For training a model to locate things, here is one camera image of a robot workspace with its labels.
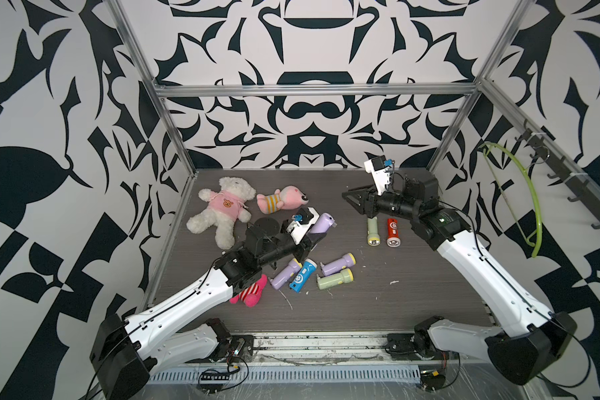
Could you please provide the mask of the red flashlight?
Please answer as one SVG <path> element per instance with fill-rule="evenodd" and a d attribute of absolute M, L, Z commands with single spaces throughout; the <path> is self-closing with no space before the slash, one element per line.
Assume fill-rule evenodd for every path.
<path fill-rule="evenodd" d="M 389 218 L 387 220 L 388 236 L 386 243 L 390 248 L 398 248 L 401 246 L 401 238 L 399 236 L 398 220 Z"/>

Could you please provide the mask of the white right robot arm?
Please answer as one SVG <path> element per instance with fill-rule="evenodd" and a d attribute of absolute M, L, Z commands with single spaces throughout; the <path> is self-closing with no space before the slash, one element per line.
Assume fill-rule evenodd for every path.
<path fill-rule="evenodd" d="M 465 354 L 491 363 L 511 383 L 525 385 L 563 356 L 577 325 L 509 274 L 480 243 L 462 210 L 439 199 L 437 184 L 428 175 L 406 180 L 400 191 L 372 184 L 342 197 L 368 218 L 382 213 L 408 220 L 416 235 L 461 273 L 498 322 L 496 327 L 480 327 L 431 317 L 415 327 L 413 351 L 422 358 Z"/>

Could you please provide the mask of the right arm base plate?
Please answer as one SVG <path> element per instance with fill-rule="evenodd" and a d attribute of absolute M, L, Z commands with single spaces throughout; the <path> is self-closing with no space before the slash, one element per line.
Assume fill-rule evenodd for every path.
<path fill-rule="evenodd" d="M 385 353 L 392 360 L 449 361 L 458 354 L 436 349 L 432 343 L 417 333 L 390 333 L 384 345 Z"/>

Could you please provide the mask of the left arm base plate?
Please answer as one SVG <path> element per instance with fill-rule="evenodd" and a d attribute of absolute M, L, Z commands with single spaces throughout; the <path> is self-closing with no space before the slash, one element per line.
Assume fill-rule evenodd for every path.
<path fill-rule="evenodd" d="M 219 363 L 228 358 L 242 358 L 250 361 L 253 357 L 255 336 L 237 335 L 222 340 L 212 353 L 203 359 L 208 363 Z"/>

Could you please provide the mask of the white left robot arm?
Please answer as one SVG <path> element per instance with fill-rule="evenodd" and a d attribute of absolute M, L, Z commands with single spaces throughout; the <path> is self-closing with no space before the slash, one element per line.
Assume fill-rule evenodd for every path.
<path fill-rule="evenodd" d="M 307 207 L 284 223 L 260 218 L 247 228 L 245 239 L 216 258 L 199 280 L 141 313 L 106 317 L 89 356 L 102 395 L 130 399 L 156 373 L 211 356 L 229 336 L 221 323 L 205 323 L 188 333 L 181 328 L 240 295 L 261 278 L 263 267 L 288 256 L 305 261 L 335 224 L 329 213 Z"/>

